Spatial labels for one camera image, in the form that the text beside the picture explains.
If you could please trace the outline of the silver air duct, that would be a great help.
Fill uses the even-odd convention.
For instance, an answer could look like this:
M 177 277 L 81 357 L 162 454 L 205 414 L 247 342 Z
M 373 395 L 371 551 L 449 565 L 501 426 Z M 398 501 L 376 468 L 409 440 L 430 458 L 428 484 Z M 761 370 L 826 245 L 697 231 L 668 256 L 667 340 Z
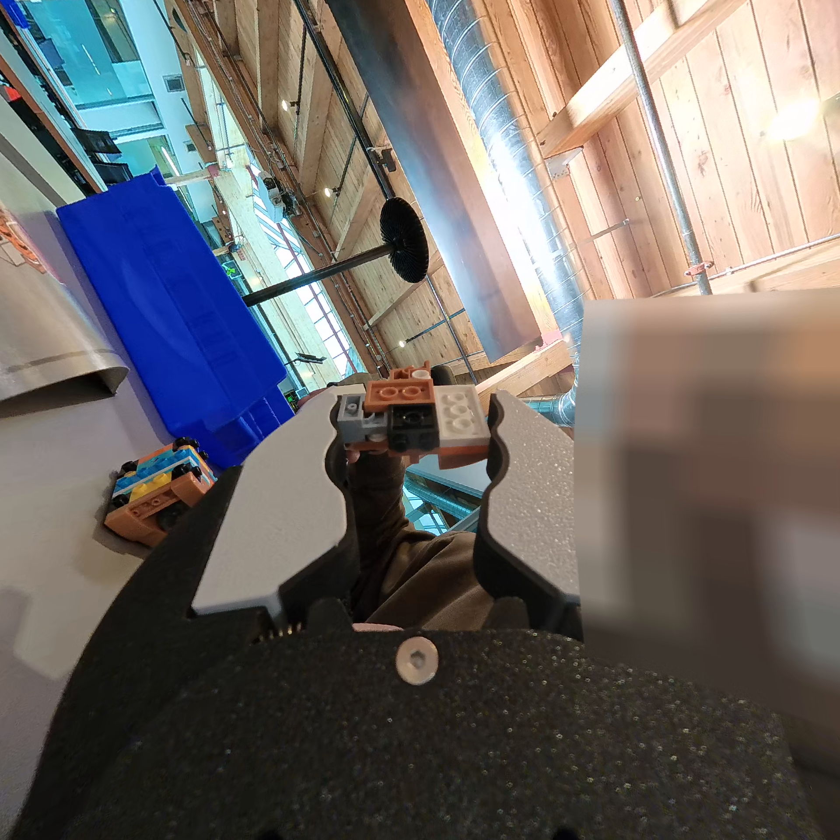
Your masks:
M 427 6 L 570 352 L 571 389 L 538 411 L 556 425 L 572 428 L 584 306 L 592 285 L 486 4 L 428 1 Z

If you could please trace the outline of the person's brown hoodie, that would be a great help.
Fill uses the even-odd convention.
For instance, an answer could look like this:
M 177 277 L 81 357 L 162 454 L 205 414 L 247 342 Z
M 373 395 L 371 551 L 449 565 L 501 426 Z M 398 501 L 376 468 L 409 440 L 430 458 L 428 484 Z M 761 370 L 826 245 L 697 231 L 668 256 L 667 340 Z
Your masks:
M 401 458 L 365 453 L 349 464 L 360 574 L 350 594 L 354 623 L 470 632 L 494 598 L 478 583 L 476 535 L 418 531 L 403 506 Z

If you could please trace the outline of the teal air duct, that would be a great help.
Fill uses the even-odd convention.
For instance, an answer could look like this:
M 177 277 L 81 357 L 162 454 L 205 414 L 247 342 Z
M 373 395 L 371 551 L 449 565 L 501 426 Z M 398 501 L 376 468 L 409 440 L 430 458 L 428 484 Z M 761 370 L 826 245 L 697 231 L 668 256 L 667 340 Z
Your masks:
M 408 521 L 418 531 L 476 532 L 481 492 L 436 474 L 410 467 L 405 474 L 402 502 Z

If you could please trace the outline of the grey instruction booklet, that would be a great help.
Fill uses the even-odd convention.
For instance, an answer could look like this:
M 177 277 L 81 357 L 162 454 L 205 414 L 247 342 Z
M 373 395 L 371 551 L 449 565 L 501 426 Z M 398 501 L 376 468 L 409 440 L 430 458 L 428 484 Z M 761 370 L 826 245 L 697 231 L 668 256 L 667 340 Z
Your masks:
M 56 214 L 83 197 L 1 105 L 2 419 L 115 396 L 129 369 Z

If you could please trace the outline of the colourful striped brick model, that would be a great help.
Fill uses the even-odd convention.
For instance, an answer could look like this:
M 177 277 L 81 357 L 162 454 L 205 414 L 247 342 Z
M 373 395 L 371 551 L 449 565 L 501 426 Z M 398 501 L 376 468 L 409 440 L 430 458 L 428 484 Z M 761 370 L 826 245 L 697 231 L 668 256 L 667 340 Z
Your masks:
M 179 437 L 121 466 L 103 524 L 123 539 L 153 548 L 215 482 L 207 453 L 194 438 Z

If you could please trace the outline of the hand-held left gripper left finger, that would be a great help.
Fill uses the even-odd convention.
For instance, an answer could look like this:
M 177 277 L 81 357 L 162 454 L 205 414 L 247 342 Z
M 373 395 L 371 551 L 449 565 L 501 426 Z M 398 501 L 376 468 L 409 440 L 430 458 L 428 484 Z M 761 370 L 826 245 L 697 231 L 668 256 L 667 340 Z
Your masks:
M 203 577 L 196 614 L 263 607 L 303 623 L 320 599 L 342 599 L 360 573 L 347 458 L 334 426 L 340 396 L 323 391 L 247 457 Z

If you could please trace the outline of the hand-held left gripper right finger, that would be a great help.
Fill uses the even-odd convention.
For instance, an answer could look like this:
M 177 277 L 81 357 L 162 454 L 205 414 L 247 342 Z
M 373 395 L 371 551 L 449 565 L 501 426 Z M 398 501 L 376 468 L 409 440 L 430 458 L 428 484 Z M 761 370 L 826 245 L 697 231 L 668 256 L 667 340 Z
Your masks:
M 532 629 L 581 641 L 573 440 L 504 391 L 490 398 L 488 424 L 476 579 L 495 600 L 519 599 Z

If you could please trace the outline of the black ceiling beam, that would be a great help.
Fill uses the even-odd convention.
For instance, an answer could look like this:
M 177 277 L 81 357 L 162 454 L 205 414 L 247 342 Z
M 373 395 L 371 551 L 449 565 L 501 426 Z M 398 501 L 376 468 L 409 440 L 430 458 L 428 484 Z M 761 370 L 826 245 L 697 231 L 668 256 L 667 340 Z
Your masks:
M 560 333 L 425 2 L 328 5 L 491 361 Z

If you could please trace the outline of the ceiling lamp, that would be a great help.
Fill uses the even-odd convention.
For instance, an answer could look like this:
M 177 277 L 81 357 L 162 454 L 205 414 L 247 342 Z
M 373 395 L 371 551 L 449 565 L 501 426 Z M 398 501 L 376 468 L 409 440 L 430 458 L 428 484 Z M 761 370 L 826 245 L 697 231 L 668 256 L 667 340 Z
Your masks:
M 811 130 L 821 115 L 821 110 L 822 103 L 819 99 L 794 101 L 773 117 L 766 135 L 773 142 L 791 142 L 799 139 Z

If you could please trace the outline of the blue plastic bin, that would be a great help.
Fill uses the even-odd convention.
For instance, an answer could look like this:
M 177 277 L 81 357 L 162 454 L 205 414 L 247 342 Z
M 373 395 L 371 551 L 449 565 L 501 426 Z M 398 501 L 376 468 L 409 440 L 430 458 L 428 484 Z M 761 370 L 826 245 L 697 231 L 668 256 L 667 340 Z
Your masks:
M 172 436 L 225 469 L 292 418 L 286 367 L 159 170 L 56 213 Z

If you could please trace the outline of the metal ceiling pipe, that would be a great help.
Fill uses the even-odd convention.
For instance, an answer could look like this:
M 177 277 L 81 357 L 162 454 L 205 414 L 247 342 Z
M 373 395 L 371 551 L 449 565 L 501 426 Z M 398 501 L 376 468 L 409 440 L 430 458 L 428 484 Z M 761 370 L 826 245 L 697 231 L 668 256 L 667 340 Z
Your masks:
M 637 92 L 642 102 L 648 137 L 652 144 L 658 168 L 679 228 L 679 233 L 688 255 L 689 265 L 686 275 L 701 296 L 709 296 L 712 294 L 712 288 L 707 275 L 708 265 L 701 257 L 695 230 L 690 221 L 686 202 L 677 181 L 673 158 L 665 139 L 662 122 L 660 121 L 648 81 L 648 75 L 644 68 L 644 61 L 637 47 L 627 7 L 624 1 L 610 1 L 609 6 L 626 51 L 628 64 L 637 85 Z

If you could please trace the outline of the brown grey brick assembly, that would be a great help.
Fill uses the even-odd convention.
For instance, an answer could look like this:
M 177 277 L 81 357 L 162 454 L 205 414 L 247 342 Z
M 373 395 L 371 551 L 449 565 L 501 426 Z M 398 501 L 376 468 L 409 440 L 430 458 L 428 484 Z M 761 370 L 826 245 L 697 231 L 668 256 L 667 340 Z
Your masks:
M 341 395 L 335 426 L 348 450 L 404 457 L 413 465 L 435 455 L 441 469 L 480 462 L 490 445 L 476 387 L 457 383 L 446 365 L 428 361 Z

